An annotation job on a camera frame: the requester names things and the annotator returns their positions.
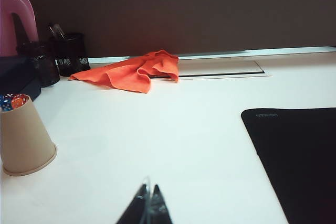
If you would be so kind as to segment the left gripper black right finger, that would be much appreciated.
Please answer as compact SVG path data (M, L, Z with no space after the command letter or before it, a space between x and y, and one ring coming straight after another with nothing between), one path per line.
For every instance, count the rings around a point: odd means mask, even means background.
M172 224L169 210L158 184L154 186L151 198L151 223Z

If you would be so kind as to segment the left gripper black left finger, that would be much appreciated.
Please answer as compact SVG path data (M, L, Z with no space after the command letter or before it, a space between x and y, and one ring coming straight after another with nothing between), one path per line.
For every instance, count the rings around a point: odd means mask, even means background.
M149 201L150 192L148 184L142 184L116 223L147 223Z

